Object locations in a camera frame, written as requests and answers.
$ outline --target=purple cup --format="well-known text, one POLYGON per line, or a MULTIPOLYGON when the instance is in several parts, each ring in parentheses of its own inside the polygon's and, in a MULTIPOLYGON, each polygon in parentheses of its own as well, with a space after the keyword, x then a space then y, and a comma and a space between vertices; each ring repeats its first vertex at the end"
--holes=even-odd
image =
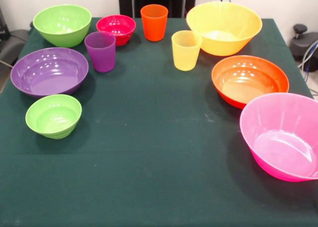
POLYGON ((84 40, 90 60, 97 72, 109 72, 115 67, 116 38, 110 32, 92 32, 84 40))

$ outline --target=orange cup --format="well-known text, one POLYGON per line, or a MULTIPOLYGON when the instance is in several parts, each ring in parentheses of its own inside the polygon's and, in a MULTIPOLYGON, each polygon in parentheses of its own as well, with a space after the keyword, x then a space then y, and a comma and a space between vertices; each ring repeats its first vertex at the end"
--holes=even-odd
POLYGON ((167 25, 168 9, 159 4, 150 4, 140 10, 145 37, 152 42, 164 37, 167 25))

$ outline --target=large pink bowl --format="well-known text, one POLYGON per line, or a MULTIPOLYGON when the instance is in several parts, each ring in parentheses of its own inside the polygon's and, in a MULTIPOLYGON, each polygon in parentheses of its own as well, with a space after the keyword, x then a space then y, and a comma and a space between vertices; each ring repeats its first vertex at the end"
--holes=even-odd
POLYGON ((241 133, 256 162, 284 181, 318 179, 318 102, 298 94, 260 96, 243 109, 241 133))

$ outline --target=small green bowl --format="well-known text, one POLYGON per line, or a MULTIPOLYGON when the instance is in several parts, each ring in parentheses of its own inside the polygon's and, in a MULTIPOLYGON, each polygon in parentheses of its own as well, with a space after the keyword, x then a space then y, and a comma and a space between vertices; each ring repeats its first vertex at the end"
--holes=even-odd
POLYGON ((25 114, 26 125, 51 139, 62 139, 75 128, 81 116, 81 104, 66 94, 54 94, 34 102, 25 114))

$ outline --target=cup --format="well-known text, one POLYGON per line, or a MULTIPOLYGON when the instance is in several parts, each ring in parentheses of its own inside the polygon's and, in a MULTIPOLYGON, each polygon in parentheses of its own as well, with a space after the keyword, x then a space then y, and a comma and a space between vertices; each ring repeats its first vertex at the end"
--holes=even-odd
POLYGON ((164 37, 167 25, 168 9, 159 4, 150 4, 140 10, 145 37, 152 42, 164 37))
POLYGON ((202 37, 188 30, 178 31, 171 37, 174 66, 181 71, 192 70, 198 60, 202 37))
POLYGON ((115 67, 116 38, 110 32, 92 32, 84 40, 90 60, 97 72, 109 72, 115 67))

